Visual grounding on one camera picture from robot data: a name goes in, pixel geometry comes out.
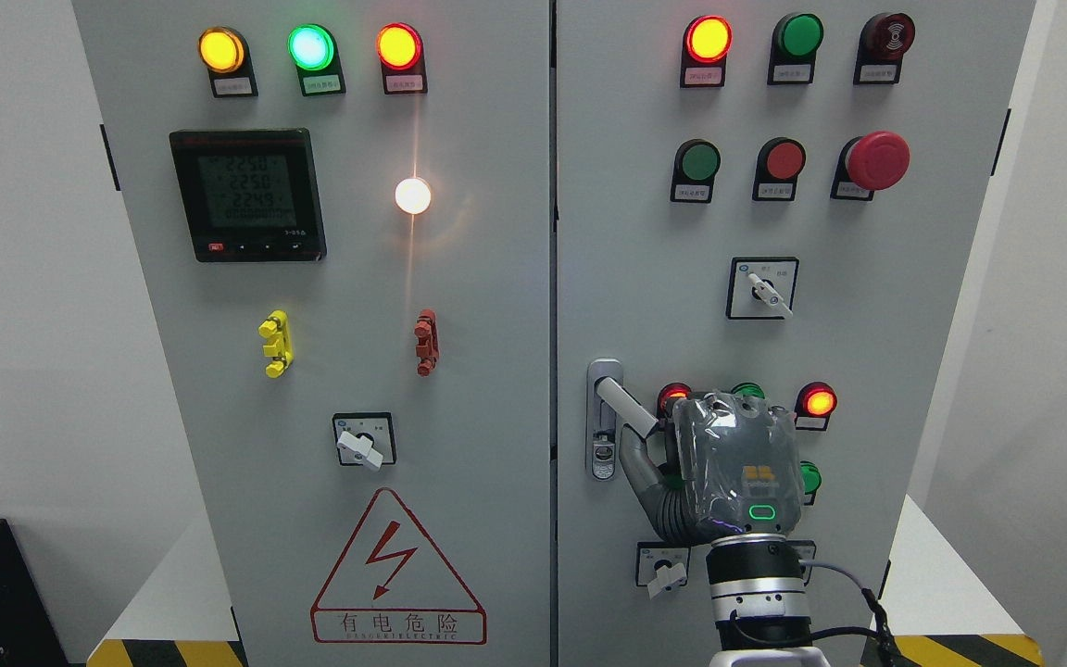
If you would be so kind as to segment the grey robotic humanoid hand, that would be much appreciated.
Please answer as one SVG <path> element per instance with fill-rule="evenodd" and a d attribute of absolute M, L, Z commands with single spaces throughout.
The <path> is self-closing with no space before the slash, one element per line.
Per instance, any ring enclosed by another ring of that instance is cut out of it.
<path fill-rule="evenodd" d="M 721 392 L 672 409 L 682 488 L 649 458 L 644 436 L 623 439 L 619 460 L 657 536 L 673 547 L 746 533 L 789 535 L 803 510 L 795 419 L 782 406 Z"/>

